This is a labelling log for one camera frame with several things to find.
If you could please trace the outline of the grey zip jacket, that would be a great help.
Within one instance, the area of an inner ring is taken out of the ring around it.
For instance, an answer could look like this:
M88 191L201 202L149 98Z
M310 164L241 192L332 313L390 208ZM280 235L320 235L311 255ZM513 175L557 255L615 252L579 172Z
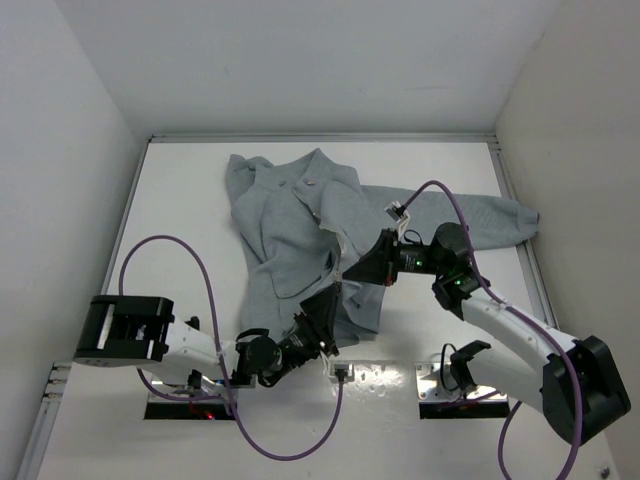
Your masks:
M278 341L294 327L300 303L335 280L393 228L385 212L410 190L362 185L356 169L320 149L283 165L232 154L225 174L231 217L249 271L241 325L268 329ZM476 250L509 248L538 232L539 214L514 200L484 195L456 199ZM426 240L445 222L458 222L444 193L427 190L409 206L410 227ZM384 287L345 282L336 313L338 346L379 333Z

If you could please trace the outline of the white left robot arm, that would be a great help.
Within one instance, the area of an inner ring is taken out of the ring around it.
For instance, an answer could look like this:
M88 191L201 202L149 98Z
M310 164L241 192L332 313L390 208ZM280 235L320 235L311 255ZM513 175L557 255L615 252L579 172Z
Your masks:
M234 388L254 381L270 388L310 360L339 354L334 323L340 293L336 282L301 302L293 330L279 341L267 329L252 328L220 343L195 320L176 317L169 299L95 296L73 360L99 368L133 366L175 386L196 374L221 380L226 368Z

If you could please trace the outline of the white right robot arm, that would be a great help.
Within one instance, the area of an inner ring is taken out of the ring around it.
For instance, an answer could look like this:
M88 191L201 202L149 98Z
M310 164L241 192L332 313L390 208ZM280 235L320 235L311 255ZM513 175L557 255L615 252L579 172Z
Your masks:
M467 234L456 223L436 229L428 245L405 244L385 229L343 277L389 287L399 274L432 275L440 306L494 338L473 341L448 360L448 378L457 390L493 387L542 413L554 432L572 442L592 437L626 415L631 402L609 347L599 338L579 340L534 319L487 293L489 284L472 268Z

